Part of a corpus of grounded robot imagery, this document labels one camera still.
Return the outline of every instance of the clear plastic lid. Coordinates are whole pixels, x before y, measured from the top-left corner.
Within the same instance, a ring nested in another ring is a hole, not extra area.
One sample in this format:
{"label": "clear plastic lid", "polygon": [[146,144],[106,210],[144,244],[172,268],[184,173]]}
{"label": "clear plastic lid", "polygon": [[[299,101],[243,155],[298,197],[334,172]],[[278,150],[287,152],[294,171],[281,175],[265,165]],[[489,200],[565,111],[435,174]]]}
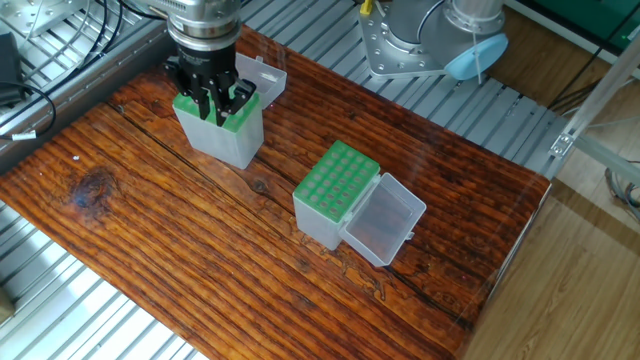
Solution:
{"label": "clear plastic lid", "polygon": [[393,176],[382,175],[356,205],[340,236],[374,266],[389,265],[427,206]]}

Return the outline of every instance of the wooden floor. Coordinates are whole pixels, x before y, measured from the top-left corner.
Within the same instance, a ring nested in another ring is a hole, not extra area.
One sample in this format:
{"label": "wooden floor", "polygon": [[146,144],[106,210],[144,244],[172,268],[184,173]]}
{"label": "wooden floor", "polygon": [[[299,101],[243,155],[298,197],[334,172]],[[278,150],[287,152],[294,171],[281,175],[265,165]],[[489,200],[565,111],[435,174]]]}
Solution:
{"label": "wooden floor", "polygon": [[[590,55],[512,11],[509,53],[492,76],[548,105]],[[574,89],[602,76],[597,61]],[[640,115],[640,84],[596,123]],[[640,121],[588,130],[640,160]],[[572,153],[489,302],[466,359],[640,359],[640,226],[609,194],[604,166]]]}

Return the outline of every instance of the wooden table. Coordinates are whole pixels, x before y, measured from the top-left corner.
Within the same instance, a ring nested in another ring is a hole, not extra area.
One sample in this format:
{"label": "wooden table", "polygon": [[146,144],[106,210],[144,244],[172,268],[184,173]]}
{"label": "wooden table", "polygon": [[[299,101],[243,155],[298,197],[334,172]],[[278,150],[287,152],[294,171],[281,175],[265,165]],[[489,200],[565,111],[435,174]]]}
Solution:
{"label": "wooden table", "polygon": [[[453,359],[549,181],[245,29],[288,72],[247,170],[193,150],[157,69],[0,179],[0,198],[211,358]],[[393,263],[297,230],[337,139],[428,206]]]}

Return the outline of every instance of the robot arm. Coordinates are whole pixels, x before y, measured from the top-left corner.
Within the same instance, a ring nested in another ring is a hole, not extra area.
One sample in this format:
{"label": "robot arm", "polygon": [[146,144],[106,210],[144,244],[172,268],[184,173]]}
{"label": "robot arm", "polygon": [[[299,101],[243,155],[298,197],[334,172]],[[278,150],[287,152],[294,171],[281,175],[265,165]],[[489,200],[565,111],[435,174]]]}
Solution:
{"label": "robot arm", "polygon": [[238,78],[235,43],[240,37],[240,0],[138,0],[168,15],[169,35],[177,43],[178,57],[165,69],[178,91],[198,104],[200,118],[215,104],[222,126],[255,92],[256,86]]}

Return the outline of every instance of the transparent box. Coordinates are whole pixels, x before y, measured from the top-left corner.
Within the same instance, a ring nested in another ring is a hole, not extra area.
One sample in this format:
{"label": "transparent box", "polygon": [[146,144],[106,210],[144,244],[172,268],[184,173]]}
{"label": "transparent box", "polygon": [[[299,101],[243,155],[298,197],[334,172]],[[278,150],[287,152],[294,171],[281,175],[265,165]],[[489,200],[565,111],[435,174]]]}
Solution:
{"label": "transparent box", "polygon": [[282,94],[287,83],[286,72],[264,64],[260,57],[251,59],[248,56],[236,54],[236,69],[240,79],[247,79],[256,84],[262,109],[266,109]]}
{"label": "transparent box", "polygon": [[228,164],[245,169],[264,142],[262,110],[266,109],[284,91],[287,73],[236,54],[236,68],[241,79],[256,84],[256,92],[238,113],[229,116],[222,127],[215,121],[215,104],[207,119],[199,117],[197,105],[190,98],[176,96],[173,109],[189,143]]}
{"label": "transparent box", "polygon": [[240,169],[249,166],[264,142],[260,95],[256,93],[222,126],[216,124],[213,102],[211,113],[205,120],[200,119],[198,106],[191,98],[181,94],[174,99],[173,110],[194,149]]}
{"label": "transparent box", "polygon": [[380,165],[337,141],[293,193],[298,228],[335,250],[345,240],[389,265],[427,207]]}

